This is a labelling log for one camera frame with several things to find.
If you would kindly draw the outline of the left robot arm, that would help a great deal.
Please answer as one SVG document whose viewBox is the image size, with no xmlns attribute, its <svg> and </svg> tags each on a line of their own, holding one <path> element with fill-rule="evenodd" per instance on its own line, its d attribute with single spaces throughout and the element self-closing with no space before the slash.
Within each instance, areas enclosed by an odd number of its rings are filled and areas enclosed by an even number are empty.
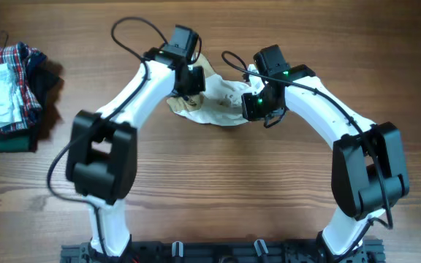
<svg viewBox="0 0 421 263">
<path fill-rule="evenodd" d="M 137 173 L 137 135 L 163 98 L 204 91 L 204 72 L 193 56 L 201 46 L 197 32 L 176 26 L 168 43 L 144 54 L 143 65 L 114 100 L 75 116 L 66 177 L 90 205 L 93 236 L 64 246 L 63 262 L 134 261 L 124 199 Z"/>
</svg>

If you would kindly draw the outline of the white and beige garment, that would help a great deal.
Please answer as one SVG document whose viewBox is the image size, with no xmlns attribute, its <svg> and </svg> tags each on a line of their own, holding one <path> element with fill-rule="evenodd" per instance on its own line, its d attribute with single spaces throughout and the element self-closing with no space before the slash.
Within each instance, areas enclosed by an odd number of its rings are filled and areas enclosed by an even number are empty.
<svg viewBox="0 0 421 263">
<path fill-rule="evenodd" d="M 225 80 L 200 56 L 196 65 L 202 66 L 205 75 L 205 91 L 198 95 L 170 97 L 167 103 L 177 115 L 201 124 L 238 126 L 247 122 L 243 117 L 244 93 L 251 93 L 247 82 Z"/>
</svg>

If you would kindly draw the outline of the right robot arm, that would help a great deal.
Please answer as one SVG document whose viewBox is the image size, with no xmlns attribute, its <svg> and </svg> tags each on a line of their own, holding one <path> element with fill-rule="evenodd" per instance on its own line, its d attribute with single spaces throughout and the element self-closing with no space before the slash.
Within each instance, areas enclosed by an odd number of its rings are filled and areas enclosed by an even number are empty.
<svg viewBox="0 0 421 263">
<path fill-rule="evenodd" d="M 358 115 L 331 94 L 305 64 L 290 66 L 278 45 L 253 57 L 262 90 L 242 96 L 243 117 L 276 125 L 293 112 L 332 150 L 331 189 L 337 208 L 319 241 L 328 260 L 339 262 L 363 248 L 374 223 L 393 228 L 392 207 L 409 193 L 399 129 Z"/>
</svg>

